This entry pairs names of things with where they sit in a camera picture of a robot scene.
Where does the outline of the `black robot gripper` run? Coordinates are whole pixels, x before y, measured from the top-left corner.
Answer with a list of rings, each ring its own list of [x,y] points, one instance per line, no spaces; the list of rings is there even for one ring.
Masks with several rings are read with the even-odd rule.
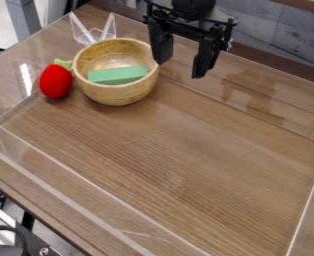
[[[218,0],[145,0],[145,23],[150,29],[154,59],[163,65],[174,55],[174,35],[199,41],[193,77],[199,79],[214,68],[221,49],[231,47],[234,16],[218,7]]]

